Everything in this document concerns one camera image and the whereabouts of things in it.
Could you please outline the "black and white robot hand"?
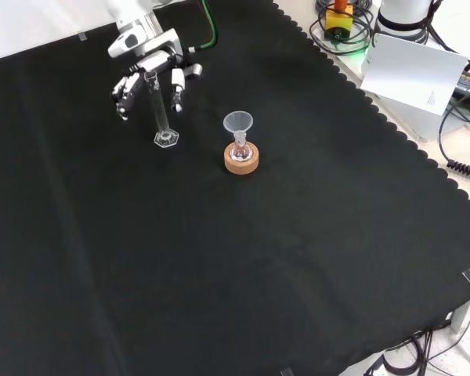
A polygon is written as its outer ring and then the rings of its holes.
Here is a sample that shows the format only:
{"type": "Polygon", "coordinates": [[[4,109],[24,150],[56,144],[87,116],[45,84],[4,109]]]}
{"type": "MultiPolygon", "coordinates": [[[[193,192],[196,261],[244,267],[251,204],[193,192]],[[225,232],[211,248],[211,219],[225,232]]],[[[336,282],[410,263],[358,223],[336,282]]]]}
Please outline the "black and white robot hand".
{"type": "Polygon", "coordinates": [[[199,63],[187,63],[179,54],[172,54],[158,50],[132,65],[126,75],[113,87],[110,97],[114,101],[117,114],[127,121],[134,105],[137,94],[143,87],[146,79],[153,73],[163,71],[172,72],[172,99],[171,108],[179,113],[183,110],[183,94],[186,90],[186,81],[199,78],[203,67],[199,63]]]}

